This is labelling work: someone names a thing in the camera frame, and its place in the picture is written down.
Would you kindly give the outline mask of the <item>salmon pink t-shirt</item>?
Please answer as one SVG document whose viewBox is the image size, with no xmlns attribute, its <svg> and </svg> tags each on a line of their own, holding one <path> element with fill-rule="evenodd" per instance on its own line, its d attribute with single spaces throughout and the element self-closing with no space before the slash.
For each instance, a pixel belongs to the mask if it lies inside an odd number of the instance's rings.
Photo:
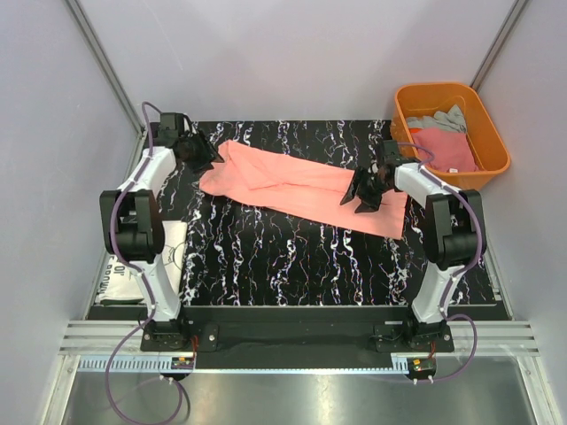
<svg viewBox="0 0 567 425">
<path fill-rule="evenodd" d="M 373 236 L 402 237 L 407 202 L 403 192 L 386 193 L 376 212 L 357 213 L 360 201 L 340 204 L 352 170 L 233 140 L 222 143 L 219 152 L 224 161 L 200 178 L 199 188 L 206 194 Z"/>
</svg>

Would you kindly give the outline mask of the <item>dark pink t-shirt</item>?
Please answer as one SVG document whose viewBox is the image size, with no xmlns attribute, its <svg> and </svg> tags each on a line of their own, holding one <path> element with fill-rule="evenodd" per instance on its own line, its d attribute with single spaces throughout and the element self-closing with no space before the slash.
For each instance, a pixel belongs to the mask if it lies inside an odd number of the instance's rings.
<svg viewBox="0 0 567 425">
<path fill-rule="evenodd" d="M 478 166 L 463 133 L 447 132 L 437 128 L 427 128 L 412 134 L 413 144 L 421 146 L 417 150 L 421 160 L 431 158 L 428 166 L 442 173 L 476 172 Z"/>
</svg>

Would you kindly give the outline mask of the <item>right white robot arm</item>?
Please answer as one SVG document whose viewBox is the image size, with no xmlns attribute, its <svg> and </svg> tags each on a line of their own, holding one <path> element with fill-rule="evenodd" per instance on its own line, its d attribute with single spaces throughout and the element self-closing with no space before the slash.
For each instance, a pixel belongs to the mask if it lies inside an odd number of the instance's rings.
<svg viewBox="0 0 567 425">
<path fill-rule="evenodd" d="M 424 212 L 423 251 L 428 265 L 421 288 L 412 302 L 412 323 L 402 329 L 403 343 L 413 351 L 431 344 L 430 325 L 447 320 L 447 310 L 457 284 L 478 264 L 486 249 L 482 199 L 474 189 L 458 189 L 430 172 L 426 165 L 434 154 L 421 147 L 424 159 L 407 158 L 394 140 L 380 142 L 368 167 L 359 166 L 340 204 L 354 199 L 357 213 L 383 208 L 385 197 L 404 192 Z"/>
</svg>

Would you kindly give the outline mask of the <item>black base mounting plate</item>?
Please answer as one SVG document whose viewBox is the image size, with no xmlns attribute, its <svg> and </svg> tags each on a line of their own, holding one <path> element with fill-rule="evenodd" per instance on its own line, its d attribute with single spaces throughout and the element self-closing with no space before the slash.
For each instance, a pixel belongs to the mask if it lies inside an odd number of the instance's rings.
<svg viewBox="0 0 567 425">
<path fill-rule="evenodd" d="M 197 369 L 211 373 L 340 374 L 394 368 L 406 306 L 190 306 Z"/>
</svg>

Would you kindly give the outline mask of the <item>orange plastic bin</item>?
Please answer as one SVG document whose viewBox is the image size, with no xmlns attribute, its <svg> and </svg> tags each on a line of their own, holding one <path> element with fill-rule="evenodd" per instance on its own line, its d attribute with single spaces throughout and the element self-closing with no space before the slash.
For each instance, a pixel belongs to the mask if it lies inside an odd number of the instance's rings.
<svg viewBox="0 0 567 425">
<path fill-rule="evenodd" d="M 394 96 L 392 138 L 407 157 L 463 189 L 481 189 L 509 169 L 509 151 L 478 93 L 457 82 L 409 84 Z"/>
</svg>

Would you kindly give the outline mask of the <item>grey t-shirt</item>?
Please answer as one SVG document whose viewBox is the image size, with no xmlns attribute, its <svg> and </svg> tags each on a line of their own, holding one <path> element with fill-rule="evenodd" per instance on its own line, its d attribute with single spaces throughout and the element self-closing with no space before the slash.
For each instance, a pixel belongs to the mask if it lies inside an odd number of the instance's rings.
<svg viewBox="0 0 567 425">
<path fill-rule="evenodd" d="M 447 132 L 463 133 L 468 130 L 462 109 L 454 104 L 448 112 L 436 111 L 432 116 L 408 117 L 406 123 L 409 129 L 423 130 L 437 128 Z"/>
</svg>

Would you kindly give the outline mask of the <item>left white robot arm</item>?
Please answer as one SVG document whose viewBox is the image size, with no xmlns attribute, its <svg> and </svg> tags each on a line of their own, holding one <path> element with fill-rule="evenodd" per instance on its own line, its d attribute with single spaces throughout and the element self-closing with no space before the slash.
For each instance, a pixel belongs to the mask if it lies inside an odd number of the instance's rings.
<svg viewBox="0 0 567 425">
<path fill-rule="evenodd" d="M 159 337 L 174 351 L 190 343 L 191 329 L 176 320 L 181 302 L 162 258 L 166 231 L 157 196 L 178 165 L 200 176 L 222 161 L 188 115 L 162 112 L 159 122 L 148 131 L 148 146 L 132 173 L 117 189 L 105 190 L 99 197 L 105 248 L 133 273 L 150 319 L 166 322 Z"/>
</svg>

